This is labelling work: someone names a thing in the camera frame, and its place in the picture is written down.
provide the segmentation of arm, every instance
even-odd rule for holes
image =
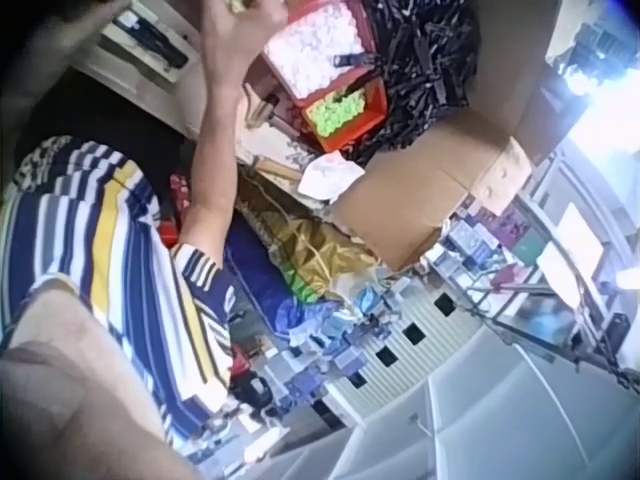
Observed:
[[[236,198],[235,125],[241,92],[214,91],[210,96],[191,169],[191,207],[180,236],[218,265]]]
[[[191,170],[191,207],[180,242],[222,265],[236,197],[235,126],[247,71],[269,39],[286,25],[280,0],[258,0],[233,14],[225,0],[202,4],[202,63],[207,107]]]

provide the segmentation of blue fabric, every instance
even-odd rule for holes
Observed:
[[[227,236],[225,268],[229,268],[243,284],[249,300],[273,333],[284,340],[289,341],[292,329],[307,322],[320,325],[319,320],[330,317],[340,308],[339,302],[329,300],[298,301],[280,270],[271,263],[267,249],[238,213],[233,217]]]

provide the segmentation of orange basket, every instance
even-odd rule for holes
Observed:
[[[337,3],[338,1],[340,0],[309,0],[306,2],[305,1],[299,1],[295,3],[292,2],[292,4],[289,7],[289,25],[297,22],[302,17],[305,17],[310,13],[315,12],[326,5],[329,5],[331,3]],[[360,3],[360,0],[342,0],[341,3],[344,3],[347,6],[347,8],[351,10],[353,18],[356,21],[358,36],[362,41],[362,46],[364,48],[364,51],[375,53],[376,45],[373,39],[373,35],[371,34],[371,26],[369,25],[367,14],[365,13],[364,8],[362,7],[362,3]],[[364,75],[371,69],[371,66],[369,65],[354,67],[351,70],[343,73],[342,75],[339,75],[335,80],[333,80],[329,85],[327,85],[327,87],[321,88],[320,90],[316,90],[306,98],[297,98],[294,95],[293,91],[289,88],[289,85],[287,84],[286,80],[280,74],[280,71],[278,70],[278,68],[273,63],[271,63],[269,56],[263,52],[262,57],[264,58],[267,65],[269,65],[269,67],[271,68],[271,71],[273,72],[273,74],[284,86],[287,93],[291,97],[293,103],[300,108],[308,107],[309,105],[317,102],[321,98],[324,98],[334,90],[337,90],[339,88],[346,87],[347,85],[352,84],[355,80],[360,78],[362,75]]]
[[[364,111],[328,137],[323,137],[318,133],[315,123],[307,114],[307,109],[302,109],[303,118],[311,127],[325,152],[340,150],[385,119],[387,116],[387,94],[382,79],[378,77],[367,83],[364,86],[364,96]]]

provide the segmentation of red object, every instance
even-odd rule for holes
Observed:
[[[191,205],[187,179],[182,175],[174,173],[169,177],[169,186],[171,187],[171,193],[176,209],[180,215],[180,222],[184,223],[184,219],[187,216],[187,209]]]
[[[178,243],[178,229],[172,221],[164,220],[160,222],[158,233],[165,247],[173,248]]]
[[[323,137],[318,133],[316,125],[307,115],[306,109],[302,110],[302,116],[311,127],[325,152],[340,150],[385,119],[387,116],[387,94],[382,79],[376,78],[369,82],[364,87],[364,96],[364,112],[345,123],[328,137]]]
[[[251,370],[251,360],[244,351],[237,345],[231,345],[233,353],[233,363],[231,364],[231,376],[242,375]]]
[[[319,10],[320,8],[333,3],[332,0],[309,0],[307,2],[298,2],[297,5],[289,7],[289,25],[297,22],[302,17],[309,15],[310,13]],[[373,40],[373,35],[371,34],[371,25],[369,24],[369,20],[367,19],[367,14],[362,7],[362,3],[358,0],[351,0],[349,2],[345,2],[345,5],[351,10],[353,14],[353,18],[356,21],[356,28],[358,29],[358,36],[362,41],[362,46],[366,52],[375,53],[376,52],[376,44]],[[304,108],[308,107],[312,103],[317,102],[321,98],[324,98],[329,93],[338,90],[339,88],[346,87],[351,85],[354,81],[356,81],[363,74],[368,72],[371,69],[371,66],[365,65],[361,67],[355,67],[349,70],[348,72],[343,73],[338,78],[336,78],[333,82],[331,82],[326,88],[316,90],[311,95],[306,98],[297,98],[289,85],[284,80],[284,78],[280,75],[280,71],[271,63],[269,57],[263,53],[263,58],[265,62],[269,65],[274,75],[278,78],[280,83],[287,90],[287,93],[291,97],[293,103],[295,103],[298,107]]]

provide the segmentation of box flap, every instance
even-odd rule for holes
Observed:
[[[470,191],[506,148],[509,137],[478,113],[464,110],[438,122],[419,141],[425,172],[440,169]]]
[[[538,88],[561,2],[476,3],[482,45],[473,110],[439,122],[406,150],[376,155],[333,206],[338,222],[395,270],[435,243],[469,192],[499,213],[531,172],[510,135]]]
[[[500,215],[524,186],[531,172],[529,157],[518,142],[510,138],[470,192],[483,207]]]
[[[339,224],[354,231],[394,270],[435,243],[443,219],[467,194],[445,172],[423,162],[425,139],[407,150],[377,155],[332,207]]]
[[[513,134],[537,88],[561,0],[477,0],[481,46],[471,107]]]

